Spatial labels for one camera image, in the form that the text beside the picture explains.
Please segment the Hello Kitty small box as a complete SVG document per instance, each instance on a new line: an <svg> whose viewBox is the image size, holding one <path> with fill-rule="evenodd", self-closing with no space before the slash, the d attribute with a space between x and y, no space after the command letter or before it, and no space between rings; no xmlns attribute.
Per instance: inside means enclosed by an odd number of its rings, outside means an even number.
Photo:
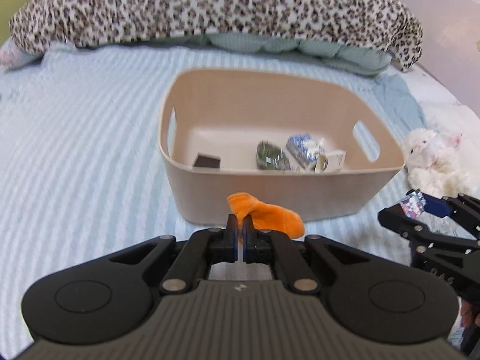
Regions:
<svg viewBox="0 0 480 360"><path fill-rule="evenodd" d="M426 201L422 192L413 190L400 200L403 213L410 219L417 219L425 211Z"/></svg>

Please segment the orange sock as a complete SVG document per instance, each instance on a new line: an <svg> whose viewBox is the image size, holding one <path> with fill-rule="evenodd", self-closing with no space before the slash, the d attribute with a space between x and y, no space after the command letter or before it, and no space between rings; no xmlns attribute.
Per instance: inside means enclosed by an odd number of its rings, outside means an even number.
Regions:
<svg viewBox="0 0 480 360"><path fill-rule="evenodd" d="M257 230L273 230L286 233L290 239L304 236L304 222L287 208L260 201L249 193L234 193L227 197L230 211L236 216L239 228L250 215Z"/></svg>

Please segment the white rectangular box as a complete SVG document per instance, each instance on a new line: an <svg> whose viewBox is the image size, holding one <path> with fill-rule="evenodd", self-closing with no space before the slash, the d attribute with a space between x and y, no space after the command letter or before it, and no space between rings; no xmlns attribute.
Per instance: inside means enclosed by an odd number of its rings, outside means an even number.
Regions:
<svg viewBox="0 0 480 360"><path fill-rule="evenodd" d="M344 150L332 150L320 153L316 162L316 173L340 172L344 168L346 152Z"/></svg>

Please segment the green patterned pouch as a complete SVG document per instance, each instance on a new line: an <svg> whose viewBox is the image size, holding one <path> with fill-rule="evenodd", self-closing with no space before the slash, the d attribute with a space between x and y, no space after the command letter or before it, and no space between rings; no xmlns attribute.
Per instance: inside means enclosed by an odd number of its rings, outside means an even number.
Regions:
<svg viewBox="0 0 480 360"><path fill-rule="evenodd" d="M260 141L256 147L256 164L259 170L289 171L289 158L285 151L270 141Z"/></svg>

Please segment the blue white tissue pack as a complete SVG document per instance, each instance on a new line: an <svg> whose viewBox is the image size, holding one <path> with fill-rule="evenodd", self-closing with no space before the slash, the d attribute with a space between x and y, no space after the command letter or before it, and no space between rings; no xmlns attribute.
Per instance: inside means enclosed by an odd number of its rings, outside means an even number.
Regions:
<svg viewBox="0 0 480 360"><path fill-rule="evenodd" d="M286 148L304 170L323 172L326 169L326 150L309 133L290 136Z"/></svg>

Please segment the white plush toy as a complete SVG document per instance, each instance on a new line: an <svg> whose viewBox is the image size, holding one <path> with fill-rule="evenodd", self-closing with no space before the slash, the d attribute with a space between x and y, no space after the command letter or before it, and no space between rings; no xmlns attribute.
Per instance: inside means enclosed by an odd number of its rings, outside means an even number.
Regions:
<svg viewBox="0 0 480 360"><path fill-rule="evenodd" d="M461 133L416 128L403 141L407 180L411 189L434 197L467 194L479 197L479 171L461 163Z"/></svg>

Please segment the small black card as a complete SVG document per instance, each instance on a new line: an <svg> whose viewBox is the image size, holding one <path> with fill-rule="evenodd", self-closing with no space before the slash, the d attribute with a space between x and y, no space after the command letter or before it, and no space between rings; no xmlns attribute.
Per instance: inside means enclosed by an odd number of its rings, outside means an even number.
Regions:
<svg viewBox="0 0 480 360"><path fill-rule="evenodd" d="M219 169L221 167L221 158L218 156L198 153L193 163L193 167Z"/></svg>

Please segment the beige plastic storage bin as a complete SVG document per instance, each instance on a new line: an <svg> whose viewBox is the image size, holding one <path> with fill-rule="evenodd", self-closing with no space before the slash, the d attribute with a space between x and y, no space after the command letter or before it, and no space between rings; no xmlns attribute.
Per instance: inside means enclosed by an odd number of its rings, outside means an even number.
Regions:
<svg viewBox="0 0 480 360"><path fill-rule="evenodd" d="M260 170L256 147L284 148L309 133L326 151L344 150L340 172ZM276 72L191 69L179 73L160 111L159 147L176 208L195 224L220 224L227 197L248 193L304 221L360 211L403 167L396 139L366 102L323 80ZM193 167L198 153L219 169Z"/></svg>

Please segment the blue striped bed sheet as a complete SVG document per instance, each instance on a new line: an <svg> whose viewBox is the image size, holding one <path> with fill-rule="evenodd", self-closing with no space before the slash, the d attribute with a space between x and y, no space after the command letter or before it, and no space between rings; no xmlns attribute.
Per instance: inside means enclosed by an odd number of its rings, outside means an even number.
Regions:
<svg viewBox="0 0 480 360"><path fill-rule="evenodd" d="M196 225L176 209L157 143L160 107L188 68L326 80L357 94L397 140L425 125L403 77L340 72L303 55L186 46L57 47L1 75L1 355L31 344L20 311L41 277Z"/></svg>

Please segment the teal quilted comforter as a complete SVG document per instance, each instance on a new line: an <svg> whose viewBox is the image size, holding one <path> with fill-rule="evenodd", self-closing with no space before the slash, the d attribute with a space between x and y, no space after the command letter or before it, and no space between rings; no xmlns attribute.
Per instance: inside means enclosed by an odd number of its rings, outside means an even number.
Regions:
<svg viewBox="0 0 480 360"><path fill-rule="evenodd" d="M364 77L374 77L391 64L392 57L386 51L339 43L284 39L248 33L219 33L154 39L162 46L216 47L242 54L273 54L297 52L320 60L329 68L351 72Z"/></svg>

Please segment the leopard print blanket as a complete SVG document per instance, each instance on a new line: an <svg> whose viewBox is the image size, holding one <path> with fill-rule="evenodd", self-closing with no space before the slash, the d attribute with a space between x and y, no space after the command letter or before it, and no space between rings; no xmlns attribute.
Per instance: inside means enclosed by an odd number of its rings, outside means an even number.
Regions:
<svg viewBox="0 0 480 360"><path fill-rule="evenodd" d="M423 28L398 0L30 0L9 21L30 55L55 42L76 47L240 33L325 41L390 53L408 70Z"/></svg>

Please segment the light pink pillow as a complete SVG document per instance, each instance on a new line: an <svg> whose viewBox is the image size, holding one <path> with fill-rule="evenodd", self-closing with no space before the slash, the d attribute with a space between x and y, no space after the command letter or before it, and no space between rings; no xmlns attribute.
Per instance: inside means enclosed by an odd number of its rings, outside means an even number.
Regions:
<svg viewBox="0 0 480 360"><path fill-rule="evenodd" d="M21 50L10 38L0 49L1 71L6 72L29 65L41 58L41 55L31 55Z"/></svg>

